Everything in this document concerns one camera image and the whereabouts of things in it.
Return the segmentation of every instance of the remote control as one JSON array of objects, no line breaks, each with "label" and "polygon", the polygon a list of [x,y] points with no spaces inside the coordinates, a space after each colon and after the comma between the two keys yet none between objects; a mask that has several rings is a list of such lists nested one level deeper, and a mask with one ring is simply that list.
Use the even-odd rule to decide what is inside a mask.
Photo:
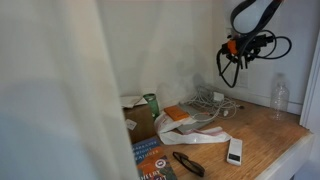
[{"label": "remote control", "polygon": [[229,144],[229,152],[227,162],[237,166],[241,165],[242,140],[231,138]]}]

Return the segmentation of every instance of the orange clip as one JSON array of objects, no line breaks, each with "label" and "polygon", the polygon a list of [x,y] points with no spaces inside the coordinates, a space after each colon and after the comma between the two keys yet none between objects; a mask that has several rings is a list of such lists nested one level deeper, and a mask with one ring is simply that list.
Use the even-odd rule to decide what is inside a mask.
[{"label": "orange clip", "polygon": [[236,44],[235,40],[229,40],[228,41],[228,49],[234,55],[236,55],[238,53],[237,44]]}]

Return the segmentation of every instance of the wooden shelf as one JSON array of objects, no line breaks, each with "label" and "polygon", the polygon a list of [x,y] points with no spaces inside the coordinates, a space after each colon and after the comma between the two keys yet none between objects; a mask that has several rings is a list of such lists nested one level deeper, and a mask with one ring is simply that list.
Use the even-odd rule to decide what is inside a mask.
[{"label": "wooden shelf", "polygon": [[299,125],[300,116],[287,114],[282,121],[270,119],[269,108],[238,101],[244,109],[238,109],[231,119],[217,119],[202,128],[222,127],[231,136],[243,140],[242,165],[226,162],[229,142],[196,145],[163,145],[170,163],[179,179],[198,179],[172,156],[182,152],[205,169],[204,179],[254,179],[270,168],[280,156],[307,137],[309,130]]}]

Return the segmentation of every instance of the cardboard box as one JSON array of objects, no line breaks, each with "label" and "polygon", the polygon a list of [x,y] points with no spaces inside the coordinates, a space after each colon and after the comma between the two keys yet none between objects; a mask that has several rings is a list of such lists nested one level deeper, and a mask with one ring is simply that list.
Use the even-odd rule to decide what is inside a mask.
[{"label": "cardboard box", "polygon": [[130,129],[128,128],[132,144],[156,135],[154,120],[149,105],[146,104],[133,108],[124,108],[123,112],[127,125],[128,122],[133,121],[133,126],[130,127]]}]

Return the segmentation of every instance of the plastic bottle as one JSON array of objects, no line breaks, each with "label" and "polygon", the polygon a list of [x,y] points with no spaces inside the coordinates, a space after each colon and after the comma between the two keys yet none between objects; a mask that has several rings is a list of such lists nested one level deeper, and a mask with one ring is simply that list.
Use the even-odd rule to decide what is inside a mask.
[{"label": "plastic bottle", "polygon": [[279,82],[277,87],[272,91],[270,102],[272,119],[282,120],[284,118],[288,108],[289,94],[290,92],[284,82]]},{"label": "plastic bottle", "polygon": [[148,105],[151,108],[152,117],[154,120],[156,120],[156,118],[160,115],[156,95],[153,93],[145,94],[145,95],[143,95],[143,98],[148,102]]}]

